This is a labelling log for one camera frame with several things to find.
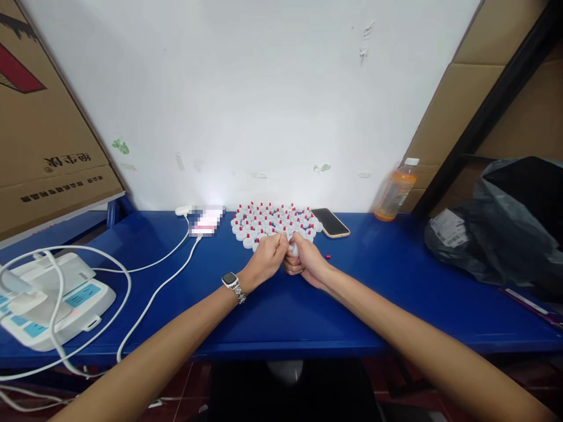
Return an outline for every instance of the wrist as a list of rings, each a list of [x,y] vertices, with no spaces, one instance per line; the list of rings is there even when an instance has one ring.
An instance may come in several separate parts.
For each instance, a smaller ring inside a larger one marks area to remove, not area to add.
[[[338,283],[338,275],[340,273],[339,269],[327,263],[320,274],[320,280],[328,289],[334,290],[336,284]]]
[[[259,284],[256,276],[252,274],[252,272],[247,268],[244,268],[242,271],[236,273],[236,276],[239,279],[239,284],[242,292],[246,295],[252,293],[256,286]]]

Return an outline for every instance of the orange juice bottle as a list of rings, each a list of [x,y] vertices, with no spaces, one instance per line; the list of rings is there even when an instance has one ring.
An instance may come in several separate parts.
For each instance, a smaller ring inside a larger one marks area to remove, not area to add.
[[[405,165],[393,172],[385,193],[375,208],[374,215],[379,220],[385,222],[395,220],[399,208],[416,183],[415,167],[419,161],[418,158],[407,158]]]

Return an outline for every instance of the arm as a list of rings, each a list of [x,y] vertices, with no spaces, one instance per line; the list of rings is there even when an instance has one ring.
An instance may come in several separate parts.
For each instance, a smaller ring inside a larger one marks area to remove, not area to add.
[[[437,389],[483,421],[555,421],[557,418],[503,372],[449,335],[329,265],[298,233],[299,258],[285,267],[328,292],[416,365]]]
[[[260,242],[248,265],[237,274],[244,293],[250,294],[275,274],[287,247],[285,234],[265,237]],[[138,419],[236,304],[234,292],[224,286],[219,287],[166,324],[52,420]]]

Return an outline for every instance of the white cable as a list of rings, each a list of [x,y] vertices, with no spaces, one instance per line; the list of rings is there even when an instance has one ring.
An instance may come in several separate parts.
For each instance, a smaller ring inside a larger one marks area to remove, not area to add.
[[[96,333],[90,340],[88,340],[86,343],[84,343],[81,347],[79,347],[78,349],[74,350],[73,352],[69,353],[68,355],[66,355],[63,358],[60,358],[59,360],[56,360],[53,363],[50,363],[48,365],[45,365],[43,367],[34,369],[34,370],[30,370],[27,372],[23,372],[20,374],[15,374],[15,375],[7,375],[7,376],[0,376],[0,381],[13,381],[15,379],[20,379],[20,378],[24,378],[27,377],[29,375],[34,375],[37,374],[41,371],[44,371],[46,369],[50,369],[62,362],[67,361],[69,358],[71,358],[72,356],[76,355],[77,353],[81,352],[82,350],[84,350],[86,347],[88,347],[93,341],[95,341],[100,335],[102,335],[104,333],[104,331],[106,331],[106,329],[113,323],[113,321],[115,321],[115,319],[117,318],[117,316],[120,314],[121,310],[123,309],[123,307],[125,306],[125,303],[127,302],[127,300],[129,299],[129,294],[131,293],[131,275],[129,275],[129,271],[127,271],[127,269],[123,266],[123,264],[121,264],[118,260],[116,260],[114,257],[112,257],[111,255],[108,255],[107,253],[96,249],[96,248],[92,248],[90,246],[78,246],[78,245],[68,245],[68,246],[51,246],[51,247],[47,247],[47,248],[42,248],[42,249],[37,249],[31,252],[28,252],[26,254],[20,255],[17,258],[14,258],[13,260],[11,260],[10,262],[8,262],[6,265],[2,266],[2,268],[0,268],[0,287],[2,287],[4,290],[9,290],[6,289],[6,286],[4,286],[3,282],[2,282],[2,273],[7,270],[12,264],[16,263],[17,261],[19,261],[20,259],[26,258],[28,256],[32,256],[34,253],[41,253],[41,252],[45,252],[45,251],[51,251],[51,250],[57,250],[57,249],[84,249],[84,250],[89,250],[89,251],[93,251],[96,253],[99,253],[100,255],[102,255],[104,258],[109,259],[110,261],[112,261],[115,265],[117,265],[118,267],[120,267],[123,271],[123,273],[125,274],[125,277],[127,278],[127,292],[125,293],[125,297],[123,298],[123,302],[121,303],[121,305],[119,306],[117,312],[113,315],[113,317],[108,321],[108,323],[103,326],[103,328],[98,331],[98,333]],[[60,302],[61,302],[62,296],[59,292],[59,296],[57,297],[57,303],[55,305],[55,311],[60,307]]]
[[[59,340],[55,337],[55,320],[57,314],[59,313],[60,304],[63,301],[63,294],[65,292],[65,275],[63,274],[63,271],[60,269],[60,266],[57,263],[57,260],[55,259],[53,254],[50,251],[45,251],[44,253],[45,255],[47,255],[47,258],[49,258],[49,261],[51,261],[51,264],[54,266],[55,271],[59,276],[59,295],[57,296],[57,303],[55,304],[55,308],[53,310],[53,313],[51,314],[51,319],[49,320],[49,338],[51,339],[51,342],[55,346],[55,349],[57,350],[59,357],[63,359],[63,364],[66,367],[66,369],[71,371],[73,374],[85,376],[86,378],[89,379],[90,375],[88,373],[76,369],[76,367],[73,364],[71,364],[68,359],[66,359],[65,349],[59,343]]]
[[[4,390],[8,390],[8,391],[15,391],[17,393],[22,393],[22,394],[27,394],[28,396],[38,397],[40,399],[53,400],[53,401],[57,401],[59,403],[62,403],[63,401],[65,401],[64,399],[61,399],[60,397],[47,396],[45,394],[39,394],[39,393],[30,391],[30,390],[26,390],[26,389],[23,389],[23,388],[7,386],[7,385],[3,385],[3,384],[0,384],[0,389],[4,389]]]
[[[125,347],[125,343],[127,343],[127,340],[129,340],[129,337],[131,336],[131,334],[133,334],[133,332],[135,331],[135,329],[137,328],[137,326],[141,323],[141,321],[143,320],[145,314],[147,313],[148,309],[151,307],[152,305],[152,301],[154,300],[154,298],[157,296],[158,292],[161,291],[161,289],[166,286],[168,284],[169,281],[171,281],[174,277],[176,277],[185,267],[186,265],[188,265],[190,259],[192,258],[192,254],[194,253],[194,249],[195,247],[198,245],[199,241],[201,240],[201,237],[198,237],[195,240],[194,246],[192,246],[192,250],[189,253],[189,257],[188,260],[184,263],[184,265],[182,265],[180,267],[180,269],[178,271],[176,271],[176,273],[174,273],[174,275],[172,277],[170,277],[169,279],[167,279],[164,283],[162,283],[156,290],[155,292],[152,294],[151,299],[149,300],[147,306],[145,307],[145,310],[143,310],[143,313],[141,314],[141,316],[139,317],[139,319],[137,320],[137,322],[135,323],[135,325],[133,325],[133,328],[131,328],[129,330],[129,332],[127,333],[127,335],[125,336],[125,338],[123,339],[123,341],[121,342],[121,344],[119,345],[119,349],[117,349],[117,361],[121,362],[121,353],[123,351],[123,347]]]
[[[186,240],[186,238],[189,235],[189,220],[188,220],[188,215],[184,214],[184,217],[186,218],[186,222],[188,223],[188,231],[186,232],[186,235],[184,236],[184,238],[180,241],[180,243],[178,243],[176,245],[176,247],[174,249],[172,249],[164,258],[159,259],[158,261],[156,261],[155,263],[152,263],[150,265],[147,265],[146,267],[142,267],[142,268],[137,268],[136,270],[128,270],[130,273],[135,273],[137,271],[141,271],[141,270],[146,270],[147,268],[150,268],[152,266],[155,266],[156,264],[161,263],[162,261],[164,261],[166,258],[168,258],[170,255],[172,255],[174,253],[174,251],[176,249],[178,249],[180,247],[180,245],[182,243],[184,243],[184,241]],[[107,268],[92,268],[92,270],[94,271],[108,271],[109,273],[122,273],[123,271],[119,271],[119,270],[109,270]]]
[[[2,391],[2,389],[9,390],[9,391],[15,391],[15,392],[22,393],[22,394],[27,394],[28,396],[38,397],[40,399],[55,401],[55,403],[47,404],[45,406],[40,406],[40,407],[22,407],[18,403],[16,403],[12,399],[10,399],[10,397],[7,394],[5,394]],[[18,387],[0,385],[0,399],[2,399],[12,409],[20,411],[20,412],[26,412],[27,413],[27,412],[33,412],[33,411],[38,411],[38,410],[49,409],[49,408],[54,407],[54,406],[60,406],[61,404],[69,404],[71,401],[74,400],[74,397],[72,399],[63,400],[60,397],[46,396],[45,394],[35,393],[35,392],[25,390],[25,389],[21,389],[21,388],[18,388]]]

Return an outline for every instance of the hand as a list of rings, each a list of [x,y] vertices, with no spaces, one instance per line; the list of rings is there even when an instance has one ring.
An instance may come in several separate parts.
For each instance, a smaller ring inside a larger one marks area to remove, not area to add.
[[[272,277],[289,248],[287,234],[263,237],[260,244],[244,269],[237,274],[242,291],[251,293],[256,287]]]
[[[291,251],[287,251],[284,262],[286,272],[289,275],[301,274],[313,287],[325,290],[323,280],[332,266],[326,262],[317,247],[299,233],[293,233],[291,243],[297,244],[299,256],[293,257]]]

